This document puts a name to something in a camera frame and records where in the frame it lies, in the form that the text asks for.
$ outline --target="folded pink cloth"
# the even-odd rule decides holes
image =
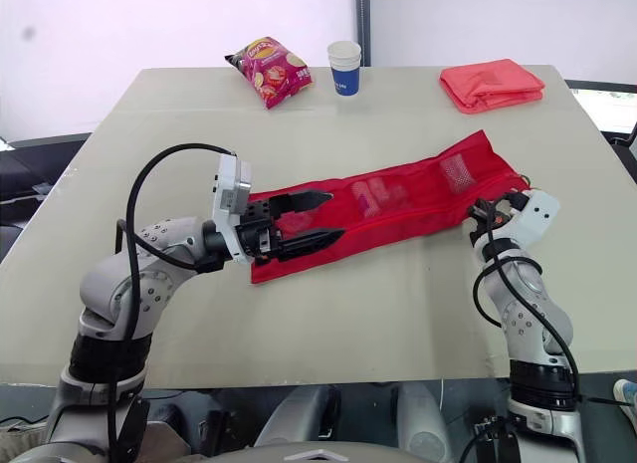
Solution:
[[[544,88],[542,80],[509,59],[447,68],[440,84],[467,114],[540,100]]]

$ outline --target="red drawstring bag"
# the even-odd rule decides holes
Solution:
[[[253,201],[304,189],[330,192],[330,201],[311,211],[286,213],[277,226],[284,238],[319,227],[345,230],[340,239],[322,251],[286,262],[253,265],[252,283],[457,226],[467,218],[467,209],[477,198],[496,199],[512,188],[524,190],[529,186],[493,152],[485,133],[478,131],[421,161],[251,194]]]

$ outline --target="paper cup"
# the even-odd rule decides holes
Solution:
[[[327,47],[334,88],[339,95],[358,92],[360,74],[360,45],[354,42],[334,42]]]

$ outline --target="potato chip bag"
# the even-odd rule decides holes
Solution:
[[[267,109],[312,83],[308,65],[271,37],[224,58],[252,83]]]

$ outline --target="white table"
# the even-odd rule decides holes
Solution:
[[[440,69],[363,71],[338,97],[329,70],[265,111],[233,69],[142,72],[87,141],[0,266],[0,381],[55,384],[82,309],[84,272],[112,252],[132,180],[188,141],[235,149],[253,190],[349,176],[438,153],[484,129],[496,152],[562,210],[531,253],[570,314],[582,371],[635,367],[637,186],[557,71],[540,102],[460,114]],[[210,213],[217,167],[189,151],[149,178],[139,227]],[[229,263],[184,285],[154,335],[148,384],[216,387],[508,374],[501,333],[476,313],[478,273],[462,227],[375,249],[262,286]],[[495,312],[491,304],[487,310]]]

